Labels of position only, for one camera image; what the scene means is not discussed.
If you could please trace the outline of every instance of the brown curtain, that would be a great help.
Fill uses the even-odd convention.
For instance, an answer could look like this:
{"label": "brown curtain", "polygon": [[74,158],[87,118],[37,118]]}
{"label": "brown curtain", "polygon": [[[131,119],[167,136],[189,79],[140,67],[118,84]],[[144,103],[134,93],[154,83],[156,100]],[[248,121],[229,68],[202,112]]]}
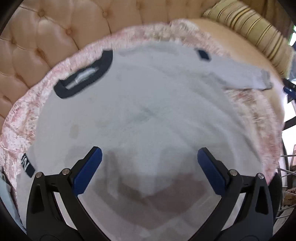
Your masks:
{"label": "brown curtain", "polygon": [[293,23],[284,8],[277,0],[242,0],[262,15],[289,40]]}

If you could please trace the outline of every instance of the gray shirt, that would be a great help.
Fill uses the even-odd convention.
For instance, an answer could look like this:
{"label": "gray shirt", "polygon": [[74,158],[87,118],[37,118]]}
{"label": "gray shirt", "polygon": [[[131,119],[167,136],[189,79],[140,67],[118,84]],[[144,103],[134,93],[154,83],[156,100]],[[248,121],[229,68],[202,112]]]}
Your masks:
{"label": "gray shirt", "polygon": [[[102,231],[111,240],[188,240],[220,199],[197,163],[200,148],[242,175],[262,172],[223,89],[270,87],[265,71],[175,43],[104,52],[57,83],[26,154],[50,175],[100,147],[102,163],[78,197]],[[24,224],[33,178],[18,175]]]}

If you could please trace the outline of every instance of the tufted sofa backrest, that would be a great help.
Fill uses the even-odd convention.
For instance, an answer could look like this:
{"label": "tufted sofa backrest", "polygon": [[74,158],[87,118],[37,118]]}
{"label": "tufted sofa backrest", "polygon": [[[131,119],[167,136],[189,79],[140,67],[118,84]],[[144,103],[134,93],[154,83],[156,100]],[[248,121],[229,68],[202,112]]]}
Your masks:
{"label": "tufted sofa backrest", "polygon": [[132,25],[199,18],[218,0],[24,0],[0,36],[0,130],[17,99],[58,62]]}

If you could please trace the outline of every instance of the striped pillow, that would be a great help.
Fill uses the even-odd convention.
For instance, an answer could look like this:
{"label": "striped pillow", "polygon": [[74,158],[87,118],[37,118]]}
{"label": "striped pillow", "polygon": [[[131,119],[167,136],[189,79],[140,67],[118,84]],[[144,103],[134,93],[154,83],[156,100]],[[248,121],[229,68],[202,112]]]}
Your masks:
{"label": "striped pillow", "polygon": [[237,0],[221,0],[203,16],[241,34],[270,60],[282,77],[289,77],[294,57],[293,48],[288,45],[287,39],[255,10]]}

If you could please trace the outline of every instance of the bright light from window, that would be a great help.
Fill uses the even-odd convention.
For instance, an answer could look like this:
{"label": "bright light from window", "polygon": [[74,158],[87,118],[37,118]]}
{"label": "bright light from window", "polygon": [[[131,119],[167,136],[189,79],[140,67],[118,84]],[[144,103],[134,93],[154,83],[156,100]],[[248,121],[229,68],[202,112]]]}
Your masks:
{"label": "bright light from window", "polygon": [[292,34],[292,37],[290,39],[289,45],[293,46],[293,44],[296,42],[296,33]]}

